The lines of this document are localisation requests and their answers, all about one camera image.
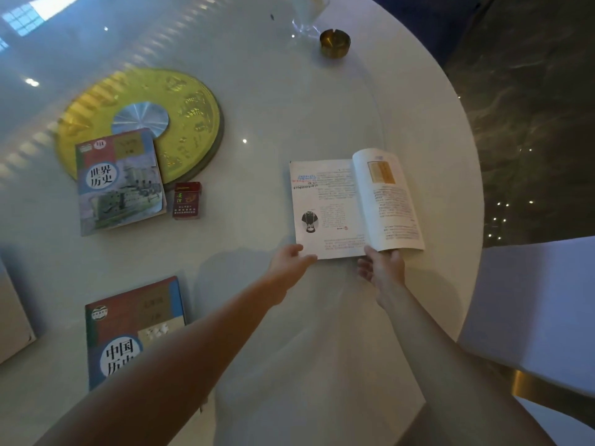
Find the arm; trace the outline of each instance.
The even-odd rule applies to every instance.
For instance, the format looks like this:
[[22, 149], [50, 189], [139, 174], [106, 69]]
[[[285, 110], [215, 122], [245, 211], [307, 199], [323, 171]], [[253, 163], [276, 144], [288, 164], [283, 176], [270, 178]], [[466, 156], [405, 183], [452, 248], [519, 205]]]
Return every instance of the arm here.
[[89, 393], [37, 446], [165, 446], [198, 410], [269, 308], [316, 261], [283, 247], [266, 274], [205, 318], [162, 338]]
[[379, 253], [367, 246], [366, 254], [358, 261], [358, 273], [378, 288], [378, 304], [452, 444], [555, 446], [522, 405], [478, 367], [409, 292], [399, 252]]

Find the yellow disc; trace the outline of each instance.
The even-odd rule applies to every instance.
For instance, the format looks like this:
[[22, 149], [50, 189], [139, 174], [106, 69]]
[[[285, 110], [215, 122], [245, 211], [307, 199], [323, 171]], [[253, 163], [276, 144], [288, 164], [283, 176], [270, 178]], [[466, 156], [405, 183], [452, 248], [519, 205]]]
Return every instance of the yellow disc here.
[[74, 146], [111, 135], [116, 113], [140, 102], [159, 104], [170, 116], [169, 126], [155, 139], [164, 184], [184, 179], [201, 160], [212, 156], [207, 153], [218, 146], [223, 126], [212, 92], [196, 78], [180, 72], [134, 68], [97, 82], [64, 111], [58, 122], [56, 152], [71, 177], [76, 179]]

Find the yellow picture on page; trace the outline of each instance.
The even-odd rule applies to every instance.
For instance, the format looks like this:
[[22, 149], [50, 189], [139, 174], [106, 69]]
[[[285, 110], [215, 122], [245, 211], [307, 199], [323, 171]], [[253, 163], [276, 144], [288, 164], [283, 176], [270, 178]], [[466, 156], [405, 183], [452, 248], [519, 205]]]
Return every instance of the yellow picture on page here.
[[396, 184], [388, 161], [368, 161], [372, 183]]

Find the table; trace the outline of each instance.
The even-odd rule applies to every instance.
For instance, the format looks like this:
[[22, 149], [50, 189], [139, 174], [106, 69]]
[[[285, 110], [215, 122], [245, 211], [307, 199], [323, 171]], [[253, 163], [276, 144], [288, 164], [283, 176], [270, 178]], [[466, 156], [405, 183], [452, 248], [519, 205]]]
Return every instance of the table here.
[[[351, 35], [338, 62], [294, 37], [292, 18], [290, 0], [78, 0], [25, 37], [0, 30], [11, 38], [0, 53], [0, 254], [40, 336], [0, 366], [0, 442], [32, 444], [85, 395], [86, 303], [175, 274], [197, 319], [260, 275], [294, 235], [290, 160], [371, 146], [399, 156], [427, 245], [405, 254], [408, 285], [457, 337], [480, 258], [483, 195], [455, 92], [370, 0], [331, 0], [317, 21]], [[72, 97], [130, 65], [196, 75], [218, 97], [226, 131], [197, 177], [204, 216], [81, 238], [76, 187], [51, 133]], [[309, 270], [215, 399], [219, 445], [392, 445], [423, 404], [354, 260]], [[210, 444], [213, 405], [174, 443]]]

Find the gold ashtray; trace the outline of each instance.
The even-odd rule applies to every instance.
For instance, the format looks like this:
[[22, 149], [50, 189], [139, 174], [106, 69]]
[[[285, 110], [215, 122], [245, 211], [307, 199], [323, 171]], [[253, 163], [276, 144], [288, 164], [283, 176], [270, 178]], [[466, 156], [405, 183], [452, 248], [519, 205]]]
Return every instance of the gold ashtray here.
[[320, 35], [320, 50], [327, 58], [338, 59], [349, 51], [351, 37], [340, 29], [327, 29]]

